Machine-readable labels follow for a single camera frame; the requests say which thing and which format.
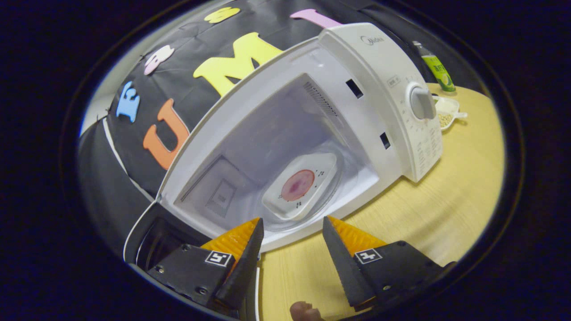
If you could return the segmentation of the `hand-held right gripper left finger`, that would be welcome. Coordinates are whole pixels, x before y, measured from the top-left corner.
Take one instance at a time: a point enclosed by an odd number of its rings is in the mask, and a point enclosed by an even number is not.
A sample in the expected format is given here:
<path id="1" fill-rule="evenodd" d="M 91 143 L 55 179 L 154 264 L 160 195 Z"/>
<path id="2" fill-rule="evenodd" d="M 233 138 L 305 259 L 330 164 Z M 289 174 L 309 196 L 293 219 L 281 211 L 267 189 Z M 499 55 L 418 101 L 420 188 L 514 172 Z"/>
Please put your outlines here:
<path id="1" fill-rule="evenodd" d="M 220 312 L 241 308 L 265 235 L 253 218 L 201 246 L 182 243 L 151 264 L 149 275 L 179 297 Z"/>

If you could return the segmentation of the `pink meat slice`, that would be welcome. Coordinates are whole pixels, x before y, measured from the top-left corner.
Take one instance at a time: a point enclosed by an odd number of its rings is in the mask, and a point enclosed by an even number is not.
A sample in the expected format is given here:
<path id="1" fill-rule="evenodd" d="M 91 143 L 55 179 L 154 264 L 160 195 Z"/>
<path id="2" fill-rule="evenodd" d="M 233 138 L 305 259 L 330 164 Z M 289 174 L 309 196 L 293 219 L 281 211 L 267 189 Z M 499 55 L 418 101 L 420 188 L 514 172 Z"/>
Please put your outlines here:
<path id="1" fill-rule="evenodd" d="M 284 200 L 295 201 L 306 195 L 315 179 L 314 172 L 300 170 L 294 173 L 283 185 L 281 196 Z"/>

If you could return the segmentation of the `green label bottle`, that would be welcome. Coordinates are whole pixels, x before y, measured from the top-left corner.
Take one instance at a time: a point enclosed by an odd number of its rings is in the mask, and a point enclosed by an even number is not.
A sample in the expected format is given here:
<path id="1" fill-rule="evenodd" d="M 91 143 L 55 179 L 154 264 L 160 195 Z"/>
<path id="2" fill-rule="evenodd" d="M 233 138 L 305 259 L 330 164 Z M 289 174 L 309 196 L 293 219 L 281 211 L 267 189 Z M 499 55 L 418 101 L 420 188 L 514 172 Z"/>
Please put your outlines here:
<path id="1" fill-rule="evenodd" d="M 426 63 L 427 67 L 434 75 L 441 89 L 445 93 L 455 93 L 455 85 L 440 59 L 434 53 L 426 49 L 422 43 L 418 41 L 412 41 L 412 43 L 416 47 L 424 63 Z"/>

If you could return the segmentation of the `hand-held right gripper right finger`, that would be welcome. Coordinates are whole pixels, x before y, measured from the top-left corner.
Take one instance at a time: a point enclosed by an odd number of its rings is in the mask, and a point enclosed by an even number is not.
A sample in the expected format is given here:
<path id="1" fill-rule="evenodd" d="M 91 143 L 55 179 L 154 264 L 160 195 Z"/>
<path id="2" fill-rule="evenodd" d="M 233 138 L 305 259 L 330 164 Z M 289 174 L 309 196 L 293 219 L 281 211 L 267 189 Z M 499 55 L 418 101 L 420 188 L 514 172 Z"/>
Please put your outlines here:
<path id="1" fill-rule="evenodd" d="M 349 305 L 385 311 L 440 280 L 455 261 L 438 265 L 404 240 L 383 240 L 340 219 L 323 219 L 323 238 Z"/>

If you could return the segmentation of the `white divided dish with beans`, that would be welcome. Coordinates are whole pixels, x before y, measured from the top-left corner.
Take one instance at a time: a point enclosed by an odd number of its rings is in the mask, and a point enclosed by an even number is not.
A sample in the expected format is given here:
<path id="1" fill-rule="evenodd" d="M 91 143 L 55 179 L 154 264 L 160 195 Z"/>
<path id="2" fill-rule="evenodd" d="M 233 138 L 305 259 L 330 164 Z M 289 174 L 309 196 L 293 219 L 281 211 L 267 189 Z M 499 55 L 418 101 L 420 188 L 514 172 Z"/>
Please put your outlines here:
<path id="1" fill-rule="evenodd" d="M 448 130 L 455 120 L 468 117 L 467 112 L 459 111 L 459 102 L 455 99 L 433 96 L 433 100 L 442 132 Z"/>

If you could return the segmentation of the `white square plate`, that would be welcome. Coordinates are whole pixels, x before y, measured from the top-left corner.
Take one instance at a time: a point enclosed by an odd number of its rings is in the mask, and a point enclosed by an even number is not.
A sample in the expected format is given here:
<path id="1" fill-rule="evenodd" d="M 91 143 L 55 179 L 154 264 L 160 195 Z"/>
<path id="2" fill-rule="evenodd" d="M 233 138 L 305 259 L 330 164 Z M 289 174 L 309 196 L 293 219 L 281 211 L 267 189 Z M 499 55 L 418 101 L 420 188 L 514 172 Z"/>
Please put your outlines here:
<path id="1" fill-rule="evenodd" d="M 284 183 L 300 170 L 314 172 L 315 179 L 308 193 L 295 201 L 286 201 L 281 196 Z M 337 156 L 334 153 L 314 153 L 294 158 L 263 193 L 262 204 L 279 221 L 297 222 L 309 217 L 329 191 L 337 174 Z"/>

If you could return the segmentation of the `white microwave oven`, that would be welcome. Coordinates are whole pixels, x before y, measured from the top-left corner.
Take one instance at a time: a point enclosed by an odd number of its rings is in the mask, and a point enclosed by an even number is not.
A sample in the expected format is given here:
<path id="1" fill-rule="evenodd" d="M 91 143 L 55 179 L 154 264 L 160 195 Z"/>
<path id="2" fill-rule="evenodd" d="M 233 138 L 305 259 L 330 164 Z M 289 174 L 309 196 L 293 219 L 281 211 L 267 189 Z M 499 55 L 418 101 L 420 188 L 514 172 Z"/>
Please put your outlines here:
<path id="1" fill-rule="evenodd" d="M 208 239 L 252 220 L 280 165 L 326 141 L 362 162 L 330 213 L 299 230 L 265 229 L 261 252 L 344 218 L 400 177 L 418 183 L 443 139 L 435 103 L 401 47 L 373 24 L 330 27 L 261 64 L 224 93 L 179 145 L 155 201 L 131 228 L 122 257 L 135 263 L 158 217 Z"/>

